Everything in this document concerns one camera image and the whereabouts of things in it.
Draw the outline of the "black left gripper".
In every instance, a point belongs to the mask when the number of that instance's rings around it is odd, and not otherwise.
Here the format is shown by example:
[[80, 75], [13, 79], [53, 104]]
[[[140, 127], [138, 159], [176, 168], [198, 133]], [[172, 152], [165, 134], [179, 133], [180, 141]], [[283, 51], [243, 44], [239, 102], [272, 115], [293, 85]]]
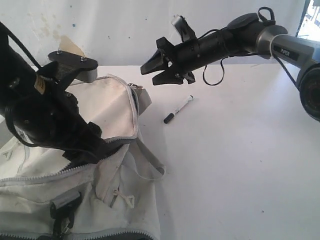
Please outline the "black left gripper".
[[110, 148], [65, 95], [29, 95], [9, 103], [9, 130], [24, 145], [64, 151], [75, 165], [96, 164]]

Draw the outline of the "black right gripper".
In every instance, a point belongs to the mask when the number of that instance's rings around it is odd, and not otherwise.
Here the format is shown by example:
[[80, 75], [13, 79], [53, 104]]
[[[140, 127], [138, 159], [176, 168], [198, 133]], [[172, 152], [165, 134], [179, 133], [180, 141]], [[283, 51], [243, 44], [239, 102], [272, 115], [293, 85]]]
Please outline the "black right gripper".
[[182, 85], [184, 80], [193, 84], [195, 76], [190, 64], [197, 58], [198, 47], [193, 40], [173, 45], [165, 37], [156, 40], [157, 51], [140, 67], [140, 73], [147, 75], [157, 73], [152, 78], [154, 86]]

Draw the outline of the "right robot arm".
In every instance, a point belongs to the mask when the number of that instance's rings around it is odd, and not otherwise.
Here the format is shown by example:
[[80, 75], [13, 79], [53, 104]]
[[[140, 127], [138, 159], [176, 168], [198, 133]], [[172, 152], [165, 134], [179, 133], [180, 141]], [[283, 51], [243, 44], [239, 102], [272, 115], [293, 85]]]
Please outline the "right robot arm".
[[289, 63], [299, 69], [293, 85], [299, 92], [302, 107], [315, 120], [320, 118], [320, 44], [291, 36], [276, 24], [274, 17], [248, 13], [226, 27], [196, 36], [186, 19], [177, 15], [173, 26], [181, 37], [174, 45], [165, 37], [156, 41], [156, 52], [144, 63], [142, 75], [154, 73], [155, 86], [195, 82], [194, 70], [232, 57], [259, 56], [274, 58], [279, 64]]

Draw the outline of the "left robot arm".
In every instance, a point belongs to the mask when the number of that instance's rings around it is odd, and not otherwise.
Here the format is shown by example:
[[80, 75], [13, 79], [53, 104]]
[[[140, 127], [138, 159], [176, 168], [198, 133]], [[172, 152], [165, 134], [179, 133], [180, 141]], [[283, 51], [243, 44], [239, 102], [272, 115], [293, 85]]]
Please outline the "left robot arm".
[[79, 113], [76, 97], [67, 92], [73, 80], [91, 83], [98, 62], [67, 51], [48, 55], [44, 66], [27, 63], [10, 46], [13, 40], [31, 53], [5, 26], [0, 27], [0, 113], [8, 130], [25, 146], [58, 149], [74, 165], [96, 164], [110, 151], [102, 131]]

